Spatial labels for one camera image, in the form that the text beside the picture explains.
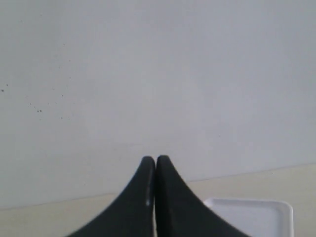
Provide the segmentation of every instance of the beige table surface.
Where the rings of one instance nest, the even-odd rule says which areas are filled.
[[[189,182],[202,200],[274,199],[294,209],[297,237],[316,236],[316,164]],[[62,237],[109,205],[117,194],[0,211],[0,236]]]

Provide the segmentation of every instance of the white tray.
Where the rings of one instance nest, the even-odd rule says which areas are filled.
[[[204,204],[251,237],[294,237],[293,209],[286,202],[209,198]]]

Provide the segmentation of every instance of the white wall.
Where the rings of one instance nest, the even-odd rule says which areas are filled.
[[[315,8],[0,1],[0,208],[315,162]]]

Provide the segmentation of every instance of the white plastic container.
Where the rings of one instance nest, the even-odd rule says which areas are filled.
[[[294,237],[293,209],[286,202],[209,198],[204,204],[251,237]]]

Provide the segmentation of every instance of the black plastic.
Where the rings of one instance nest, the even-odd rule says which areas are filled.
[[[144,157],[117,199],[69,237],[152,237],[154,177],[155,161]]]
[[[168,156],[157,160],[155,211],[159,237],[247,237],[195,196]]]

